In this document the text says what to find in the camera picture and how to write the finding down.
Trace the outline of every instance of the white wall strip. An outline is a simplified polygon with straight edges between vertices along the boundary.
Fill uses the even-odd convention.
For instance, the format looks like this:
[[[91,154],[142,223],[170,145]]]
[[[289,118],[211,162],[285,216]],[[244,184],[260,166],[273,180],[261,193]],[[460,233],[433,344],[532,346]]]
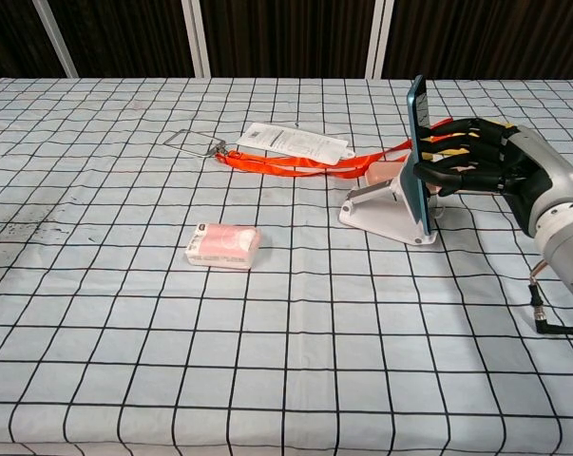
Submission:
[[[62,37],[58,24],[56,24],[56,19],[54,18],[53,12],[51,12],[48,0],[32,0],[32,4],[39,14],[39,18],[41,19],[43,27],[46,29],[51,45],[54,46],[58,60],[60,60],[62,68],[65,70],[65,74],[68,78],[78,78],[77,68],[70,58],[67,44]]]
[[[209,78],[211,76],[210,61],[208,60],[206,35],[203,31],[200,0],[181,0],[181,3],[195,77]]]
[[[381,79],[385,51],[390,37],[390,23],[392,22],[393,4],[395,0],[376,0],[372,15],[371,40],[369,54],[366,61],[367,79]]]

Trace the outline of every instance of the black grid line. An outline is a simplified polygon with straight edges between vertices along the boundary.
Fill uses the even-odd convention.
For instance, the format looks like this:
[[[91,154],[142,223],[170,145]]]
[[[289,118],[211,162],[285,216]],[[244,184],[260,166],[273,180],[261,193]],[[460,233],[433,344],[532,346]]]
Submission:
[[[445,199],[436,244],[405,247],[338,223],[353,182],[159,145],[183,127],[234,143],[263,122],[376,152],[406,136],[409,86],[0,80],[0,429],[14,442],[0,448],[573,454],[573,337],[528,326],[539,255],[501,199]],[[428,88],[434,120],[528,124],[573,162],[573,83]],[[267,243],[253,269],[188,265],[201,221],[255,224]],[[541,283],[573,324],[573,296]],[[479,379],[496,407],[453,395]]]

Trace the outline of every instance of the robotic hand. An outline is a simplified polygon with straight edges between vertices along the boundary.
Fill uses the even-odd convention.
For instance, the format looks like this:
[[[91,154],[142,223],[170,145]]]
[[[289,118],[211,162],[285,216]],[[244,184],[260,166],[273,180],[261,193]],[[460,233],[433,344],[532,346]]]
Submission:
[[[538,133],[483,119],[462,119],[424,132],[423,152],[467,152],[414,166],[421,181],[439,186],[440,196],[459,190],[504,196],[526,235],[535,239],[544,260],[531,273],[531,304],[540,333],[573,333],[548,325],[535,275],[550,265],[573,294],[573,166]],[[431,142],[430,137],[447,136]]]

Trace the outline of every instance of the smartphone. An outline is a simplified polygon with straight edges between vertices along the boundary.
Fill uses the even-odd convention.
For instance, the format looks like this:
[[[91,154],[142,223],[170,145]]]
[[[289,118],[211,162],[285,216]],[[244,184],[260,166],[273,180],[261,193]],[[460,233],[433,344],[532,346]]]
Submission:
[[[400,186],[409,203],[415,222],[421,220],[426,236],[430,235],[430,210],[428,207],[428,191],[422,180],[417,179],[412,169],[422,158],[421,141],[428,138],[430,133],[430,111],[428,110],[428,91],[426,78],[419,75],[412,83],[407,94],[409,110],[409,125],[411,127],[411,153],[400,173]]]

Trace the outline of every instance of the dark curtain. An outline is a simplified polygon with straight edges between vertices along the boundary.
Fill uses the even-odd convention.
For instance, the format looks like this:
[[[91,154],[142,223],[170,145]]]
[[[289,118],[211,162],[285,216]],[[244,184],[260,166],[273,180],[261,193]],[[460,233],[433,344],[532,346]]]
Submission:
[[[363,78],[374,0],[201,0],[213,76]]]
[[[194,76],[181,0],[49,0],[81,77]]]
[[[573,0],[396,0],[384,78],[571,79]]]
[[[32,2],[0,0],[0,78],[64,76]]]

